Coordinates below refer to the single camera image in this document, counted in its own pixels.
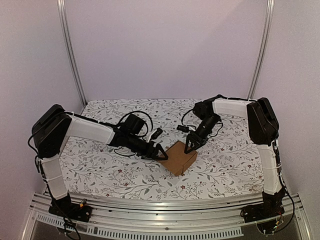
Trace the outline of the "brown cardboard box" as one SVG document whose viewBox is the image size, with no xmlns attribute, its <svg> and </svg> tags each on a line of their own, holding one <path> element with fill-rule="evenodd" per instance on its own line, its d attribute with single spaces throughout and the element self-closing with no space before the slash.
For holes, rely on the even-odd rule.
<svg viewBox="0 0 320 240">
<path fill-rule="evenodd" d="M 176 177 L 184 174 L 198 156 L 198 152 L 195 150 L 185 154 L 185 146 L 183 142 L 177 141 L 165 152 L 168 155 L 168 159 L 158 161 Z"/>
</svg>

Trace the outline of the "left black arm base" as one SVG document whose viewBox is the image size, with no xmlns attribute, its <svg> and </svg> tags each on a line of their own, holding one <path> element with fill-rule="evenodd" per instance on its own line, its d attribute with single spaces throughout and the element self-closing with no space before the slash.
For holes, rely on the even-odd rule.
<svg viewBox="0 0 320 240">
<path fill-rule="evenodd" d="M 51 206 L 49 207 L 48 212 L 50 214 L 69 218 L 71 220 L 81 221 L 88 223 L 93 208 L 87 205 L 87 199 L 83 199 L 79 203 L 73 203 L 69 193 L 61 199 L 51 199 Z"/>
</svg>

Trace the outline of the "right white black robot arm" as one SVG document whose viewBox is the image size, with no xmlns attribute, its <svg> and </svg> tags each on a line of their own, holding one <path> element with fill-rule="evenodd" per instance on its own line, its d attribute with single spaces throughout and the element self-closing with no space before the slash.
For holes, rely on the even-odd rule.
<svg viewBox="0 0 320 240">
<path fill-rule="evenodd" d="M 281 160 L 278 147 L 279 122 L 266 97 L 244 99 L 218 94 L 197 102 L 191 110 L 201 123 L 186 137 L 184 153 L 204 146 L 221 115 L 232 115 L 247 120 L 250 140 L 257 146 L 264 175 L 263 193 L 274 196 L 283 188 L 279 179 Z"/>
</svg>

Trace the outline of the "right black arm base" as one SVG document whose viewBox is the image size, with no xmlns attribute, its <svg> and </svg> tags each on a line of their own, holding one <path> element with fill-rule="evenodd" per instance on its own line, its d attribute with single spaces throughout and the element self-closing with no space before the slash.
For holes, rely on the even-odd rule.
<svg viewBox="0 0 320 240">
<path fill-rule="evenodd" d="M 262 192 L 262 203 L 249 204 L 240 211 L 240 216 L 245 223 L 259 221 L 282 215 L 285 213 L 282 199 L 285 196 L 285 189 L 281 188 L 275 194 Z"/>
</svg>

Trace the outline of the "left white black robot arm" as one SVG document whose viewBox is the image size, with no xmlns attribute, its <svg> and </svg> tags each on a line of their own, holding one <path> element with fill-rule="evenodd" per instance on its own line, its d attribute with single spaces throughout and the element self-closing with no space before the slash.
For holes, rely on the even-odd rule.
<svg viewBox="0 0 320 240">
<path fill-rule="evenodd" d="M 70 217 L 75 211 L 74 205 L 65 199 L 68 190 L 60 166 L 60 156 L 69 137 L 125 147 L 146 160 L 167 160 L 169 157 L 159 143 L 144 140 L 139 134 L 145 124 L 135 111 L 112 124 L 68 112 L 61 105 L 54 104 L 33 125 L 32 149 L 39 159 L 39 170 L 51 197 L 57 200 L 54 207 L 63 217 Z"/>
</svg>

